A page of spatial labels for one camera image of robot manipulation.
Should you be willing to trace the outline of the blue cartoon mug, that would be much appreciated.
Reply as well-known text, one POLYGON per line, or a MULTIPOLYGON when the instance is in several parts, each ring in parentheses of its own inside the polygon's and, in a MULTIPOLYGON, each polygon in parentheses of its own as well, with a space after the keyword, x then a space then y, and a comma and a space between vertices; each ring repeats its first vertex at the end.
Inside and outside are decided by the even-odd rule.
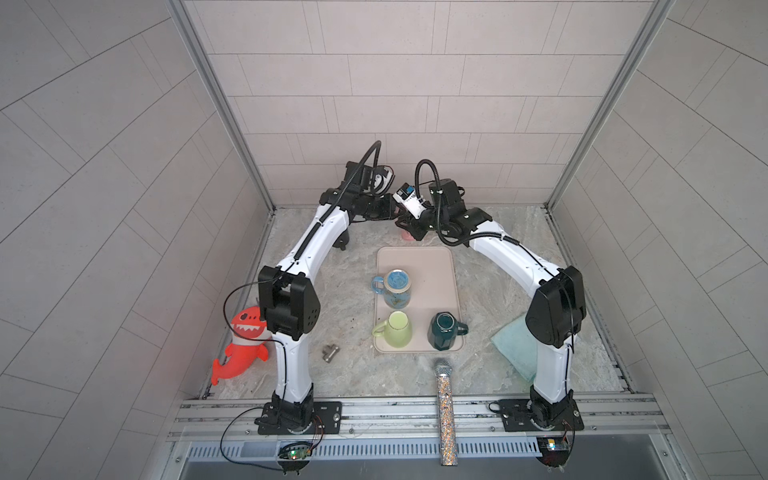
POLYGON ((385 304, 394 310, 403 310, 411 299, 411 280, 408 273, 395 269, 386 275, 376 276, 371 281, 371 289, 381 295, 385 304))

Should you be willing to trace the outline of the light green mug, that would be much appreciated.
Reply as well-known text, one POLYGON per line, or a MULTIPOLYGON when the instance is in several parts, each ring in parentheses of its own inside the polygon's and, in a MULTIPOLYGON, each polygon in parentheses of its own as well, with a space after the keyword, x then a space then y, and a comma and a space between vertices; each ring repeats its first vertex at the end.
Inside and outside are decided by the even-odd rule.
POLYGON ((382 338, 392 348, 404 348, 412 339, 412 326, 405 312, 393 311, 373 328, 372 335, 382 338))

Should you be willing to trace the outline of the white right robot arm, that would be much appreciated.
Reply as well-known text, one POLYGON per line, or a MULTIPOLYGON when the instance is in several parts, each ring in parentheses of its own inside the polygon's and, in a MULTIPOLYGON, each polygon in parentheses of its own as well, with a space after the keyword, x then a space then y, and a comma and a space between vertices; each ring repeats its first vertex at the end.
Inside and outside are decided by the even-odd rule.
POLYGON ((484 255, 531 297, 525 326, 537 347, 529 410, 540 428, 549 427, 575 407, 570 369, 586 316, 581 272, 544 260, 510 236, 490 214, 468 209, 454 181, 432 182, 428 189, 430 202, 422 198, 418 186, 398 190, 401 205, 410 214, 412 237, 420 240, 434 231, 446 246, 465 246, 484 255))

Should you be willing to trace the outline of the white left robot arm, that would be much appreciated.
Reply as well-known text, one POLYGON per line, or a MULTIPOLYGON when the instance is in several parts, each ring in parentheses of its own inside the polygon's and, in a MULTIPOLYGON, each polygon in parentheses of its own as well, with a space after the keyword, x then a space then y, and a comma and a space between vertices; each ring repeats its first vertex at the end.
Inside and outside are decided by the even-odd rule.
POLYGON ((322 193, 313 220, 296 245, 278 265, 264 266, 258 274, 261 319, 277 353, 277 385, 267 410, 274 425, 298 431, 313 422, 306 340, 321 313, 314 279, 332 249, 346 248, 355 217, 385 219, 394 212, 387 193, 394 178, 389 166, 349 162, 342 184, 322 193))

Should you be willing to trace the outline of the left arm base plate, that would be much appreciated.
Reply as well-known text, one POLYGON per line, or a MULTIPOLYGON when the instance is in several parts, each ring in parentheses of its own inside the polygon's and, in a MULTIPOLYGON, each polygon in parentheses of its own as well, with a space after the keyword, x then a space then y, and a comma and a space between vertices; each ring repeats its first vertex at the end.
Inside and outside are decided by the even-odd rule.
POLYGON ((254 420, 259 435, 338 434, 343 403, 338 401, 286 402, 273 398, 254 420))

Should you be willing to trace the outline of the black mug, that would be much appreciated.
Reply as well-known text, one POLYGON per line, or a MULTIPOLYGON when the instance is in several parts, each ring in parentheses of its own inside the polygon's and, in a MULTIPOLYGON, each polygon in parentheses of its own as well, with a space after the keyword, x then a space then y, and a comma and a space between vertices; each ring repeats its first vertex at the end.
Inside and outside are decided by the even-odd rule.
POLYGON ((343 231, 334 241, 332 247, 339 249, 341 251, 345 251, 347 249, 347 245, 350 241, 350 235, 347 230, 343 231))

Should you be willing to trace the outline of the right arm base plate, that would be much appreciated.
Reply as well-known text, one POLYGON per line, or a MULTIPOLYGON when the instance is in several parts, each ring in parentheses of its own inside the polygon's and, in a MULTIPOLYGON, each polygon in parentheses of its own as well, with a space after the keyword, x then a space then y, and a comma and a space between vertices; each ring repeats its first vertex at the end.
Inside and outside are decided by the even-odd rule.
POLYGON ((501 399, 492 402, 489 410, 501 417, 506 432, 566 432, 585 428, 571 395, 554 404, 544 399, 501 399))

